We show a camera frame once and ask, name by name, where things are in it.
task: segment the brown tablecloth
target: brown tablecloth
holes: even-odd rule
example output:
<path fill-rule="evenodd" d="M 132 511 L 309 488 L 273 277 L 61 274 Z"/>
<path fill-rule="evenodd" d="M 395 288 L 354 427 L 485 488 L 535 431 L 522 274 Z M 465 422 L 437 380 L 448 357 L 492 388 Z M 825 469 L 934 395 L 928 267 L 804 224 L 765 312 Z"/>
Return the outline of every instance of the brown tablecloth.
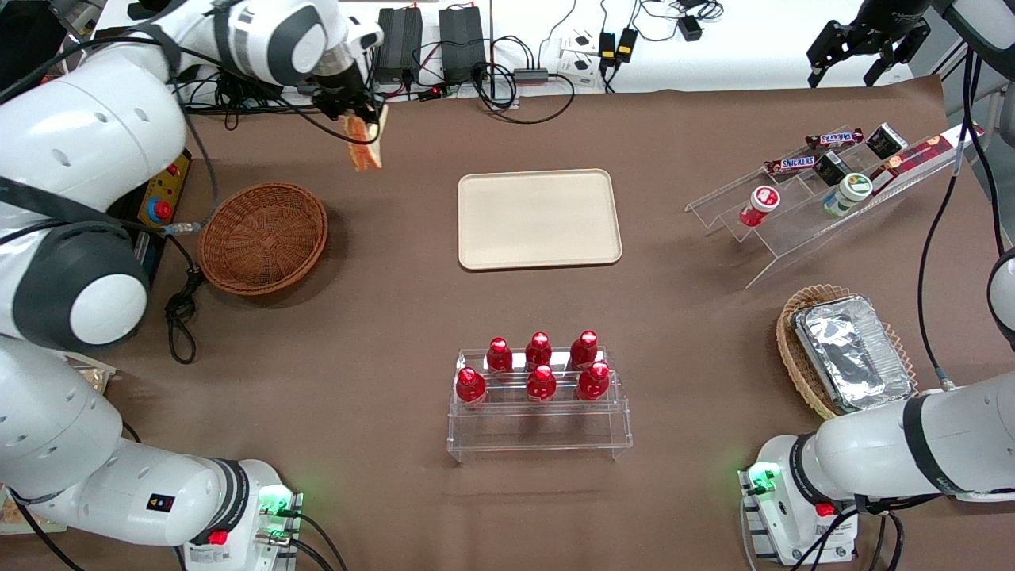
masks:
<path fill-rule="evenodd" d="M 561 102 L 526 98 L 517 113 L 538 117 Z M 947 175 L 747 291 L 756 252 L 705 230 L 684 206 L 805 134 L 889 121 L 917 140 L 947 127 L 942 109 L 933 78 L 875 89 L 581 96 L 539 126 L 499 123 L 474 100 L 400 103 L 384 138 L 385 168 L 366 173 L 352 171 L 344 143 L 295 117 L 244 118 L 235 132 L 201 119 L 225 192 L 267 181 L 310 189 L 331 211 L 328 247 L 283 296 L 244 300 L 204 288 L 192 326 L 200 357 L 189 367 L 165 347 L 161 306 L 184 279 L 167 251 L 140 334 L 104 357 L 125 372 L 109 398 L 146 443 L 276 467 L 307 493 L 307 513 L 352 571 L 746 569 L 736 470 L 768 438 L 819 425 L 779 359 L 780 309 L 811 283 L 870 296 L 908 348 L 922 387 L 935 386 L 916 282 Z M 618 263 L 459 266 L 463 174 L 590 166 L 613 177 Z M 192 170 L 178 219 L 205 212 L 202 168 Z M 927 288 L 930 337 L 959 383 L 1012 368 L 985 300 L 994 260 L 988 202 L 966 169 Z M 524 345 L 537 330 L 565 345 L 585 329 L 613 351 L 634 447 L 617 461 L 559 452 L 457 466 L 445 438 L 458 350 L 494 336 Z M 1005 510 L 938 500 L 904 512 L 902 569 L 1008 568 L 1015 517 Z M 866 569 L 876 525 L 862 523 L 860 559 L 840 568 Z M 165 549 L 73 530 L 56 541 L 90 571 L 176 566 Z M 0 554 L 4 569 L 60 567 L 33 538 L 0 538 Z"/>

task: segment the small jar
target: small jar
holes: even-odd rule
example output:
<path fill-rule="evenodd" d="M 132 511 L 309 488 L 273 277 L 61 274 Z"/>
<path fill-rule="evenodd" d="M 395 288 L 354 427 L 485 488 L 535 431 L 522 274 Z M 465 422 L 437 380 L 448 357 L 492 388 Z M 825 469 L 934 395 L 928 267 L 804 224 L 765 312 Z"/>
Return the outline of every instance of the small jar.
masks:
<path fill-rule="evenodd" d="M 759 186 L 751 192 L 751 200 L 740 211 L 740 221 L 746 226 L 754 227 L 779 206 L 779 191 L 770 186 Z"/>
<path fill-rule="evenodd" d="M 844 216 L 850 208 L 860 204 L 870 196 L 872 190 L 874 190 L 874 184 L 870 177 L 860 172 L 850 172 L 838 183 L 838 187 L 825 198 L 825 212 L 832 216 Z"/>

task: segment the black power adapter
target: black power adapter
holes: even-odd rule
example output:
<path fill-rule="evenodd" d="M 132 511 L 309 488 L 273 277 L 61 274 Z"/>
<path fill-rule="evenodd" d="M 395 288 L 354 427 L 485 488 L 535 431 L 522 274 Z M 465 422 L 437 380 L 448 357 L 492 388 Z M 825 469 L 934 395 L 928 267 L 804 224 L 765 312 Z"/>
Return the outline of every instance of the black power adapter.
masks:
<path fill-rule="evenodd" d="M 375 76 L 382 83 L 419 82 L 419 53 L 423 44 L 423 15 L 419 8 L 382 8 L 378 23 L 384 44 L 378 53 Z"/>
<path fill-rule="evenodd" d="M 472 80 L 473 69 L 486 63 L 479 8 L 446 8 L 437 16 L 445 80 L 453 84 Z"/>
<path fill-rule="evenodd" d="M 694 16 L 684 16 L 677 20 L 677 27 L 687 42 L 697 42 L 701 39 L 701 25 Z"/>

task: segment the empty wicker basket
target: empty wicker basket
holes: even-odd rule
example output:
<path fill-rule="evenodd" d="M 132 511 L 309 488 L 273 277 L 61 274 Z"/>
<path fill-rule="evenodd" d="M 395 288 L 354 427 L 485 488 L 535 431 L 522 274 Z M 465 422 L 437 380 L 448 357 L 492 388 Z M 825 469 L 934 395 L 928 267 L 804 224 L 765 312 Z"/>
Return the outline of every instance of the empty wicker basket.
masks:
<path fill-rule="evenodd" d="M 826 420 L 834 419 L 844 413 L 841 413 L 828 397 L 824 383 L 817 371 L 814 370 L 814 365 L 811 364 L 807 352 L 804 351 L 804 346 L 800 343 L 800 338 L 797 337 L 793 329 L 793 314 L 805 307 L 831 302 L 850 295 L 849 290 L 839 288 L 838 285 L 809 285 L 786 302 L 786 307 L 783 308 L 783 313 L 780 314 L 779 323 L 775 325 L 779 353 L 783 357 L 783 364 L 790 372 L 794 386 L 797 387 L 797 392 L 804 398 L 811 409 L 814 409 L 822 419 Z M 895 332 L 892 332 L 890 326 L 884 323 L 881 325 L 884 326 L 888 339 L 891 340 L 892 346 L 898 352 L 898 356 L 902 359 L 902 364 L 905 365 L 905 370 L 908 371 L 909 378 L 912 379 L 913 386 L 916 386 L 917 378 L 912 373 L 912 364 L 909 363 L 909 357 L 902 349 L 902 342 L 899 341 Z"/>
<path fill-rule="evenodd" d="M 328 236 L 321 201 L 294 185 L 266 183 L 222 202 L 201 230 L 198 260 L 223 292 L 260 296 L 299 281 Z"/>

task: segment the foil container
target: foil container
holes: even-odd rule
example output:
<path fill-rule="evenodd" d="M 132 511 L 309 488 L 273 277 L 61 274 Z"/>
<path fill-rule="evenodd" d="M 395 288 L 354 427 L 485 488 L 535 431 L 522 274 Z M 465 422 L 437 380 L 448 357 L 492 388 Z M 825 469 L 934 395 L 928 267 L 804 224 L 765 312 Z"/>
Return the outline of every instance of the foil container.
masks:
<path fill-rule="evenodd" d="M 917 388 L 870 300 L 850 296 L 793 315 L 794 329 L 843 413 L 913 397 Z"/>

